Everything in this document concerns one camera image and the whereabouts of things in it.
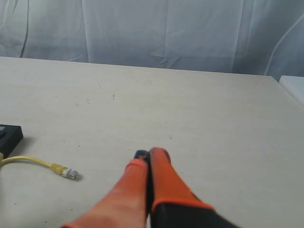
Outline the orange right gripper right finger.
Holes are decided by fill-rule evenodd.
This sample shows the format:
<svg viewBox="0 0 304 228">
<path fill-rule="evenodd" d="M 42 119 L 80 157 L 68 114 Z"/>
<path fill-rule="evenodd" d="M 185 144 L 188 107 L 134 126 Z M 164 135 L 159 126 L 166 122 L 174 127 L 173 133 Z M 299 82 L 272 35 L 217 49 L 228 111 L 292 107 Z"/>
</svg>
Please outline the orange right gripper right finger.
<svg viewBox="0 0 304 228">
<path fill-rule="evenodd" d="M 163 148 L 150 149 L 153 183 L 152 228 L 236 228 L 201 201 L 178 175 Z"/>
</svg>

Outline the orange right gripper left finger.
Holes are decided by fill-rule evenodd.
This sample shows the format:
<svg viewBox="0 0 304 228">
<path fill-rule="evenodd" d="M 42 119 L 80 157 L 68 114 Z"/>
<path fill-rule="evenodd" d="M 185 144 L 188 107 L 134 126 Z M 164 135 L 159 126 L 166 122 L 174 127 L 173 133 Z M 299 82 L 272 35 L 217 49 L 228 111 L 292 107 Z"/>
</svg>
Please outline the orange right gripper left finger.
<svg viewBox="0 0 304 228">
<path fill-rule="evenodd" d="M 89 211 L 63 228 L 145 228 L 149 154 L 139 150 L 114 187 Z"/>
</svg>

